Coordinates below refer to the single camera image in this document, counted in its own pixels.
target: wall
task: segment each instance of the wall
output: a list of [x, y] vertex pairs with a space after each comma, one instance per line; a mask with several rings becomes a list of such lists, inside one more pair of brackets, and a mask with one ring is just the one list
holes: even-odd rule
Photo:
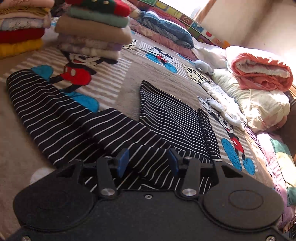
[[269, 5], [270, 0], [217, 0], [201, 26], [218, 39], [241, 45]]
[[296, 3], [275, 1], [245, 46], [284, 57], [296, 79]]

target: beige folded cloth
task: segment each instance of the beige folded cloth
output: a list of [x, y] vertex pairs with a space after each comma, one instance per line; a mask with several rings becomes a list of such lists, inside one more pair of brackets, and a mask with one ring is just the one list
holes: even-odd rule
[[58, 20], [55, 31], [124, 45], [130, 44], [133, 40], [129, 26], [117, 28], [99, 22], [71, 18], [65, 14]]
[[67, 52], [84, 54], [92, 57], [104, 57], [104, 58], [109, 58], [114, 60], [118, 60], [120, 57], [120, 51], [82, 47], [79, 45], [74, 45], [69, 43], [60, 43], [58, 45], [58, 48], [60, 50], [64, 50]]

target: pink blanket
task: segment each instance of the pink blanket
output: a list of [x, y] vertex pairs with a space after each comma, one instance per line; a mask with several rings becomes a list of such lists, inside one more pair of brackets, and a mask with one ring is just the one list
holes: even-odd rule
[[271, 175], [272, 181], [274, 183], [275, 191], [282, 197], [284, 201], [284, 211], [282, 216], [278, 220], [277, 226], [279, 228], [285, 227], [290, 221], [295, 219], [296, 207], [295, 205], [287, 205], [287, 189], [286, 183], [281, 173], [281, 168], [277, 162], [276, 154], [270, 139], [275, 139], [283, 142], [280, 136], [268, 134], [265, 132], [260, 132], [257, 135], [257, 140], [266, 156], [267, 163], [266, 168]]
[[242, 90], [289, 90], [293, 75], [290, 67], [275, 54], [238, 46], [226, 48], [228, 68], [239, 78]]
[[146, 36], [147, 38], [152, 39], [153, 41], [174, 50], [175, 52], [181, 54], [184, 57], [187, 57], [188, 59], [192, 60], [192, 61], [196, 61], [197, 58], [196, 56], [193, 54], [193, 52], [190, 49], [184, 48], [182, 46], [179, 46], [177, 44], [175, 44], [172, 40], [160, 35], [159, 33], [144, 27], [143, 25], [141, 25], [140, 23], [138, 23], [136, 20], [131, 18], [131, 30], [136, 31], [139, 34], [142, 34], [144, 36]]

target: folded sweater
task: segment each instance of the folded sweater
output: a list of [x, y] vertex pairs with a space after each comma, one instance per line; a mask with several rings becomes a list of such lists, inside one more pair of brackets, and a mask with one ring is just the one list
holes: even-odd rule
[[32, 12], [22, 12], [22, 11], [10, 12], [7, 14], [0, 15], [0, 19], [6, 19], [6, 18], [37, 18], [37, 19], [43, 19], [46, 23], [50, 24], [52, 15], [50, 12], [48, 12], [45, 16], [39, 16]]
[[63, 51], [78, 53], [83, 55], [88, 55], [91, 57], [104, 57], [108, 59], [118, 60], [120, 56], [120, 51], [103, 50], [96, 48], [81, 47], [74, 44], [61, 43], [58, 48]]
[[55, 31], [124, 45], [130, 44], [133, 40], [129, 26], [117, 28], [103, 23], [72, 18], [65, 14], [59, 18]]
[[49, 11], [50, 11], [49, 8], [42, 8], [42, 7], [29, 7], [29, 6], [10, 7], [10, 8], [0, 9], [0, 15], [5, 15], [8, 13], [14, 13], [14, 12], [29, 12], [29, 13], [35, 14], [36, 16], [44, 17], [48, 14]]
[[59, 43], [69, 43], [69, 44], [79, 45], [81, 47], [89, 47], [89, 48], [104, 49], [104, 50], [120, 51], [123, 47], [122, 44], [104, 42], [100, 40], [82, 38], [82, 37], [67, 35], [67, 34], [59, 34], [57, 39]]
[[116, 16], [110, 13], [101, 13], [87, 8], [71, 6], [67, 14], [73, 18], [92, 20], [99, 23], [105, 23], [118, 28], [125, 28], [129, 22], [129, 17]]
[[50, 22], [38, 18], [6, 18], [0, 19], [1, 31], [12, 31], [26, 28], [50, 28]]
[[14, 6], [32, 6], [52, 8], [54, 0], [0, 0], [0, 9]]
[[130, 14], [129, 6], [121, 0], [66, 0], [66, 3], [123, 17]]
[[0, 58], [18, 55], [24, 52], [38, 50], [42, 46], [41, 39], [28, 40], [16, 44], [0, 44]]
[[0, 31], [0, 44], [14, 44], [27, 40], [39, 39], [44, 35], [44, 28], [27, 28], [15, 31]]

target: rolled pink blanket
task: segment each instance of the rolled pink blanket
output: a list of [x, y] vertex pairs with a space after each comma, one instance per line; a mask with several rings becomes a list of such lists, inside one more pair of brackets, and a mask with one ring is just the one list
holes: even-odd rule
[[289, 90], [293, 83], [290, 67], [273, 53], [239, 46], [226, 48], [228, 68], [239, 78], [242, 90]]

